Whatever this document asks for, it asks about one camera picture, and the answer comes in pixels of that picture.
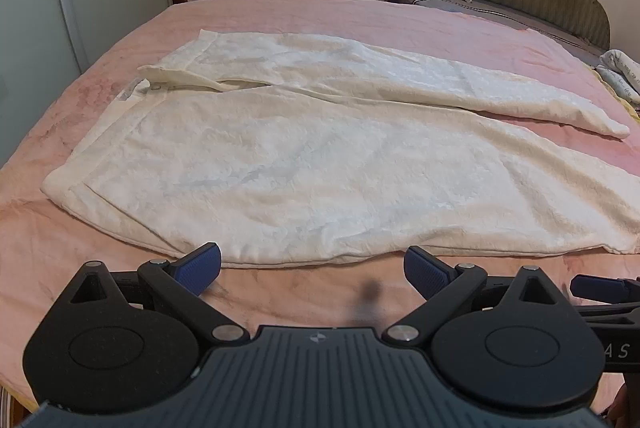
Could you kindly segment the grey striped mattress sheet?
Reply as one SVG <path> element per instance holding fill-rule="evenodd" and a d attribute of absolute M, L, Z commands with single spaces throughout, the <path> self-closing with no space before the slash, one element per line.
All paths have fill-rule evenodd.
<path fill-rule="evenodd" d="M 387 0 L 388 2 L 435 8 L 449 12 L 460 12 L 468 16 L 480 17 L 485 20 L 503 24 L 514 30 L 531 29 L 544 34 L 559 43 L 570 54 L 579 58 L 590 66 L 599 62 L 600 55 L 605 49 L 593 45 L 587 38 L 566 32 L 554 24 L 513 10 L 508 7 L 486 2 L 486 0 Z"/>

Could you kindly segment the cream white pants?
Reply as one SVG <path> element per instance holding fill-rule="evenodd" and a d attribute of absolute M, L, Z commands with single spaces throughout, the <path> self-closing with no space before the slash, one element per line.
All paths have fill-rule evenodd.
<path fill-rule="evenodd" d="M 320 265 L 639 249 L 639 180 L 524 119 L 616 139 L 590 100 L 509 72 L 314 34 L 202 31 L 139 71 L 43 181 L 59 207 L 181 256 Z"/>

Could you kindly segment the patterned white pillow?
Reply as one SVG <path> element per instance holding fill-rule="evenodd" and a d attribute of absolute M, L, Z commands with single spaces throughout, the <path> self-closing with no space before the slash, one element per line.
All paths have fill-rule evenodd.
<path fill-rule="evenodd" d="M 610 49 L 600 55 L 600 63 L 596 70 L 617 96 L 633 107 L 639 107 L 640 74 L 638 62 L 632 60 L 620 49 Z"/>

